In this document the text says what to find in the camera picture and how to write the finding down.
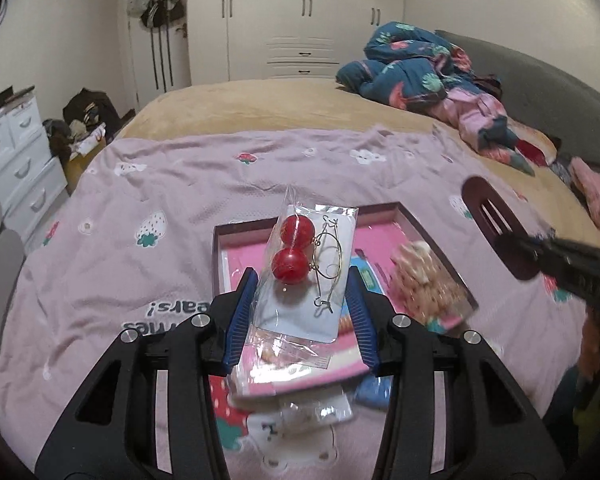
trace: metal screw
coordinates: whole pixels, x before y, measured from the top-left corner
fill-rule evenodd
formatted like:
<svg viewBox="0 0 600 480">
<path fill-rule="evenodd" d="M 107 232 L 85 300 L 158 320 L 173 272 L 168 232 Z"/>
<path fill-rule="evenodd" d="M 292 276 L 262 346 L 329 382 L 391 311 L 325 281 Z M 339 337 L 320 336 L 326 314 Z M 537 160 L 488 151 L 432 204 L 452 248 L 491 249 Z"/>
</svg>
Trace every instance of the metal screw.
<svg viewBox="0 0 600 480">
<path fill-rule="evenodd" d="M 462 337 L 464 337 L 464 340 L 470 345 L 477 345 L 480 341 L 482 341 L 482 336 L 475 330 L 467 330 Z"/>
<path fill-rule="evenodd" d="M 392 322 L 399 328 L 407 328 L 411 324 L 411 318 L 404 314 L 396 314 L 392 319 Z"/>
<path fill-rule="evenodd" d="M 133 341 L 138 339 L 138 330 L 128 328 L 122 334 L 120 334 L 120 339 L 123 343 L 132 343 Z"/>
<path fill-rule="evenodd" d="M 207 326 L 211 322 L 211 318 L 207 314 L 197 314 L 191 318 L 191 324 L 199 328 Z"/>
</svg>

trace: red fabric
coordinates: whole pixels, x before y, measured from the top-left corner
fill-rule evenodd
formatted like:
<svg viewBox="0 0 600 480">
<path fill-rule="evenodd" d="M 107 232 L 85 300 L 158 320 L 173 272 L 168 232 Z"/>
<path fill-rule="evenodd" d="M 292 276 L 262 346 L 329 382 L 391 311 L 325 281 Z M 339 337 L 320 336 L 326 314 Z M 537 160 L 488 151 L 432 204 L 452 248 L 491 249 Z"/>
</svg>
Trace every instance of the red fabric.
<svg viewBox="0 0 600 480">
<path fill-rule="evenodd" d="M 520 153 L 526 156 L 526 158 L 528 158 L 536 166 L 540 166 L 541 168 L 545 168 L 548 166 L 542 150 L 536 148 L 531 142 L 519 139 L 516 143 L 516 148 Z"/>
</svg>

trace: gold wire earring hook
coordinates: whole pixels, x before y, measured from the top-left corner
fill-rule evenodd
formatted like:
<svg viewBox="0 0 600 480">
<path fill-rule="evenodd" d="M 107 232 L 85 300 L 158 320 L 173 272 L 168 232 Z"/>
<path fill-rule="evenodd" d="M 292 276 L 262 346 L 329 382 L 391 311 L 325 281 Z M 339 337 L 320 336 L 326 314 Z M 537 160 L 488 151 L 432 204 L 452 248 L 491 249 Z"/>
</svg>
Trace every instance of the gold wire earring hook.
<svg viewBox="0 0 600 480">
<path fill-rule="evenodd" d="M 318 297 L 314 300 L 314 317 L 320 317 L 325 310 L 328 310 L 333 314 L 333 309 L 331 308 L 331 295 L 333 294 L 333 290 L 336 286 L 336 281 L 338 280 L 340 272 L 342 271 L 342 246 L 340 245 L 340 240 L 338 240 L 338 220 L 332 220 L 327 215 L 323 215 L 322 220 L 324 221 L 324 224 L 322 225 L 322 231 L 314 238 L 314 252 L 312 254 L 311 262 L 311 268 L 315 271 L 315 280 L 318 284 Z M 333 229 L 333 233 L 330 233 L 328 231 L 329 228 Z M 334 276 L 328 276 L 318 268 L 318 247 L 322 245 L 323 238 L 327 236 L 330 236 L 336 241 L 336 246 L 338 248 L 338 270 Z M 320 286 L 320 276 L 322 276 L 326 280 L 331 280 L 331 288 L 329 290 L 326 300 L 322 299 L 322 287 Z"/>
</svg>

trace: blue fabric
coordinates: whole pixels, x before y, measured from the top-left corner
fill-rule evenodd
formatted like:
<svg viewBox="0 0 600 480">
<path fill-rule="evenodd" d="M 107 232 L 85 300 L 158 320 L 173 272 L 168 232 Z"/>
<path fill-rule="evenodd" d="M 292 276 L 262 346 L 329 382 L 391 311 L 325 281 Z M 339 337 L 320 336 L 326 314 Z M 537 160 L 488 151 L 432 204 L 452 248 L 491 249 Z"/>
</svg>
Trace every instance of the blue fabric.
<svg viewBox="0 0 600 480">
<path fill-rule="evenodd" d="M 454 63 L 454 45 L 439 36 L 399 22 L 376 29 L 365 47 L 368 59 L 341 67 L 336 81 L 349 91 L 385 105 L 424 112 L 455 87 L 480 94 L 472 72 Z"/>
<path fill-rule="evenodd" d="M 384 69 L 384 63 L 365 59 L 352 61 L 338 70 L 336 81 L 352 92 L 360 93 L 364 83 L 371 83 Z"/>
</svg>

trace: tan blanket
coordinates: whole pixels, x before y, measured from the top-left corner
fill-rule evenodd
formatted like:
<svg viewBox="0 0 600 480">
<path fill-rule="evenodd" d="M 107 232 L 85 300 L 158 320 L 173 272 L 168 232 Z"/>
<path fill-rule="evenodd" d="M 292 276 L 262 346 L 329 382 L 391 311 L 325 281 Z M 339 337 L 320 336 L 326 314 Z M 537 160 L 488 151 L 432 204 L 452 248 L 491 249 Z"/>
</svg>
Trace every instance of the tan blanket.
<svg viewBox="0 0 600 480">
<path fill-rule="evenodd" d="M 165 140 L 292 128 L 364 132 L 376 124 L 398 132 L 423 133 L 431 132 L 433 124 L 438 124 L 461 142 L 457 131 L 434 119 L 368 101 L 344 91 L 334 81 L 320 79 L 232 81 L 170 92 L 147 105 L 120 136 Z M 533 140 L 551 149 L 550 141 L 539 132 Z M 600 247 L 600 231 L 573 193 L 548 168 L 535 168 L 536 176 L 531 177 L 480 159 L 525 196 L 558 236 Z"/>
</svg>

